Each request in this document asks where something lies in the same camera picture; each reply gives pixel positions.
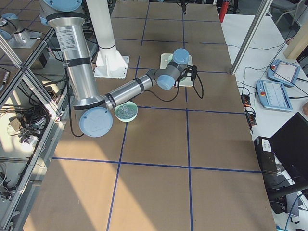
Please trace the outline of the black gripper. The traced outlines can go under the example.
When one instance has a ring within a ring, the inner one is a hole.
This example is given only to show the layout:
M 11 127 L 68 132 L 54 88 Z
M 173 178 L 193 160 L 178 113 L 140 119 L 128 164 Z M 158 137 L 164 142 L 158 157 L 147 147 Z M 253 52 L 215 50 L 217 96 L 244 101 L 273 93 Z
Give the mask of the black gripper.
M 178 0 L 178 5 L 180 7 L 182 7 L 183 14 L 186 14 L 187 13 L 187 11 L 186 11 L 186 5 L 187 5 L 186 0 Z

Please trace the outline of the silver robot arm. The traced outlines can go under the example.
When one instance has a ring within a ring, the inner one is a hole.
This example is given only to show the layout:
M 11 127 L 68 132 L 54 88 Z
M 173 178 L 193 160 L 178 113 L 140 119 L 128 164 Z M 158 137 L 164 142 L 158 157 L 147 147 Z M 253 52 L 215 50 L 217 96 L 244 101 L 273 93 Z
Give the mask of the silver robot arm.
M 144 76 L 101 95 L 96 79 L 125 78 L 129 58 L 116 48 L 108 3 L 89 0 L 87 8 L 99 51 L 94 64 L 83 32 L 85 14 L 79 0 L 42 0 L 40 13 L 43 23 L 55 32 L 63 54 L 63 66 L 68 72 L 75 101 L 73 104 L 79 128 L 89 137 L 101 137 L 112 127 L 111 110 L 158 85 L 170 90 L 184 73 L 189 61 L 187 50 L 174 51 L 164 69 L 148 71 Z

